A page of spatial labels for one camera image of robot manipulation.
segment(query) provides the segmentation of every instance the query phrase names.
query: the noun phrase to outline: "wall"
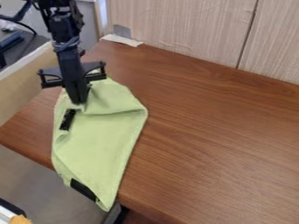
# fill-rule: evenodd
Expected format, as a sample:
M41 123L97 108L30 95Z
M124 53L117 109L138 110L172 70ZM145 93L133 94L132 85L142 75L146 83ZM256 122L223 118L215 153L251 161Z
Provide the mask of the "wall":
M256 0L108 0L109 22L132 38L236 67Z
M0 13L8 16L14 15L24 4L21 0L2 0ZM94 1L78 1L78 7L81 13L84 15L85 26L82 29L80 35L80 46L84 49L92 48L99 39L96 20L94 19ZM39 11L31 7L30 11L25 15L23 22L34 28L39 35L50 38L50 33L47 32L44 24L44 20L41 17Z

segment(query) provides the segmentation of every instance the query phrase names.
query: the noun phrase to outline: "white paper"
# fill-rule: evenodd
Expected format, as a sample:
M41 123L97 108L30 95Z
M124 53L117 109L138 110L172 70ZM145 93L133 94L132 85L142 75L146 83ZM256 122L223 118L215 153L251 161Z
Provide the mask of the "white paper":
M143 42L139 42L130 38L123 38L115 34L108 34L107 36L101 39L109 40L116 43L122 43L124 45L133 46L133 47L138 47L139 45L143 44Z

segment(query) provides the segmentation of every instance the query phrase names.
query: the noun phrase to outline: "wood grain tabletop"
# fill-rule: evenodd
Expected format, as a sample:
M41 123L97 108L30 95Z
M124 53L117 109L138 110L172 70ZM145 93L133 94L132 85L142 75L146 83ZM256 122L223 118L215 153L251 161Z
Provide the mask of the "wood grain tabletop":
M299 223L299 87L142 45L101 41L84 57L149 109L118 193L156 223ZM45 89L0 144L52 169Z

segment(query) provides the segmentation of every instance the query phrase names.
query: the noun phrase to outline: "light green towel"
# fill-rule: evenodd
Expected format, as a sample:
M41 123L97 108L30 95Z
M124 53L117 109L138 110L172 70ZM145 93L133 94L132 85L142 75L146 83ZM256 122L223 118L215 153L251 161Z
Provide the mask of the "light green towel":
M60 130L67 109L78 109L69 131ZM73 105L63 90L54 111L52 162L70 185L75 179L110 210L131 151L148 117L147 109L111 79L93 82L86 105Z

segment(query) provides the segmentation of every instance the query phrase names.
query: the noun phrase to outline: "black cable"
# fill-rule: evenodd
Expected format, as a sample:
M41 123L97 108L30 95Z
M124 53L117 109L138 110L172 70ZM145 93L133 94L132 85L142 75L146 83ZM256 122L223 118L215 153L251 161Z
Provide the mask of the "black cable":
M25 47L23 48L23 50L20 52L20 54L17 56L17 60L20 60L23 56L24 53L30 48L31 43L33 42L33 40L36 38L36 35L32 35L31 39L26 43Z
M13 17L7 17L5 15L0 14L0 19L7 20L9 19L11 22L21 21L24 18L26 12L31 8L33 0L27 0L26 3L23 5L22 9L17 12L16 15Z
M12 22L12 23L15 23L15 24L17 24L17 25L22 25L23 27L27 28L28 30L30 30L30 31L33 33L33 36L34 36L34 37L38 35L38 33L37 33L32 27L30 27L30 26L27 25L27 24L23 24L23 23L21 23L21 22L14 22L14 21L11 21L11 22Z
M37 11L40 11L40 8L37 6L36 3L33 3L33 7L34 7L34 9L36 9Z
M23 27L25 27L25 28L27 28L28 30L30 30L31 32L33 32L33 35L34 35L34 36L38 35L38 33L37 33L32 27L30 27L30 26L27 25L27 24L23 24L22 22L18 22L18 21L13 21L13 20L11 20L11 19L9 19L9 18L2 18L2 17L0 17L0 19L2 19L2 20L6 20L6 21L9 21L9 22L12 22L12 23L17 24L17 25L22 25Z

